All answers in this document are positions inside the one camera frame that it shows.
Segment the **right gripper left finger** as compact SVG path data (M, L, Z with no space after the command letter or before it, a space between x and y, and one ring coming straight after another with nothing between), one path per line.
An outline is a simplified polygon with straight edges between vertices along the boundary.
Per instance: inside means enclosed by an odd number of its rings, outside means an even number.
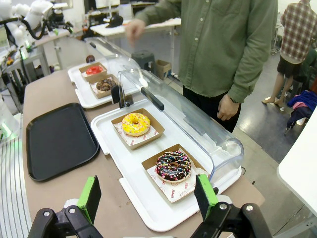
M88 177L79 199L68 200L55 212L40 209L32 223L29 238L101 238L94 226L102 192L97 176Z

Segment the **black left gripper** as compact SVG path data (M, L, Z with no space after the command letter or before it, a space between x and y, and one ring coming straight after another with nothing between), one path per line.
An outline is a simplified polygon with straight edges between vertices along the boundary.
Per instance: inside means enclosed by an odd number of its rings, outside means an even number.
M54 10L48 18L48 23L53 27L53 32L59 34L59 26L64 25L64 29L68 30L69 33L73 32L73 25L71 22L64 22L64 15L61 10Z

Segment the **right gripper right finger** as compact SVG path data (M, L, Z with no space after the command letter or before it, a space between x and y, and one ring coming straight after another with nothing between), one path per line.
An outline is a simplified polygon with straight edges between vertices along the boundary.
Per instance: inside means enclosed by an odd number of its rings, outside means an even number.
M218 201L206 175L196 175L194 195L203 221L191 237L218 238L223 232L232 233L234 238L272 237L257 204L246 203L238 208Z

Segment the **person's left hand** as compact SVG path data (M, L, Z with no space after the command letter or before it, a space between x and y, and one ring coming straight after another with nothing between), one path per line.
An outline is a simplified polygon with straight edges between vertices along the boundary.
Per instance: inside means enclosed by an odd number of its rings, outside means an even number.
M240 106L240 103L233 102L227 94L224 95L218 105L217 118L222 121L231 119L237 114Z

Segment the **person's right hand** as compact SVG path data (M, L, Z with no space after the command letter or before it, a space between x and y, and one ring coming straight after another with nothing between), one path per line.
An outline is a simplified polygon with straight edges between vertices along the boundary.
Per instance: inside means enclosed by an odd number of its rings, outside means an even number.
M143 34L146 23L140 19L133 19L125 26L125 34L129 44L134 47L135 42Z

